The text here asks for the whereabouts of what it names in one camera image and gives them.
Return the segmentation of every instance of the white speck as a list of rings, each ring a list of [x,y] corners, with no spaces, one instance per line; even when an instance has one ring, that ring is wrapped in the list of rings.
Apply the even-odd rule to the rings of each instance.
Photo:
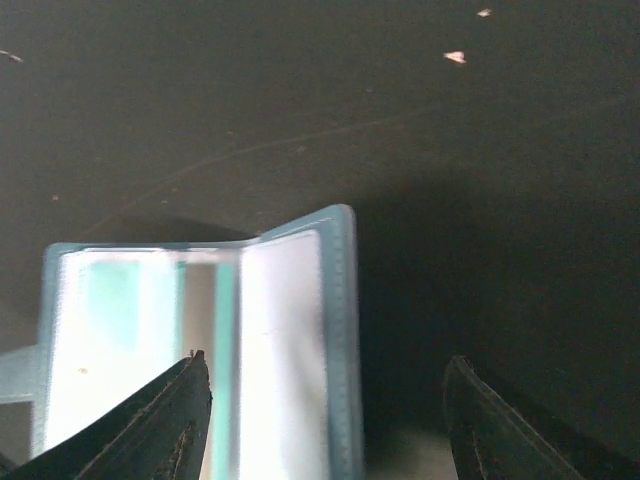
[[[5,57],[9,57],[14,62],[24,63],[24,60],[17,55],[14,55],[11,52],[7,52],[6,50],[0,50],[0,55],[4,55]]]
[[[456,63],[467,63],[467,61],[464,59],[464,52],[445,53],[444,58],[447,58]]]

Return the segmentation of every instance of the dark surface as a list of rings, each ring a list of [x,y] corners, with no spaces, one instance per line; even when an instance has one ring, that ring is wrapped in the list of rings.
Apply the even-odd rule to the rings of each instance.
[[[0,57],[0,349],[35,338],[52,242],[215,240],[344,202],[372,462],[442,426],[454,344],[639,460],[638,9],[367,5],[4,2],[24,63]]]

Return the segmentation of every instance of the card holder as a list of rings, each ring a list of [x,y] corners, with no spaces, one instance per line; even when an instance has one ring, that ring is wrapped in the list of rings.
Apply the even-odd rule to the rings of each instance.
[[[0,402],[32,399],[37,456],[203,350],[201,478],[363,478],[356,283],[342,205],[245,242],[54,245],[31,364],[0,356],[36,380]]]

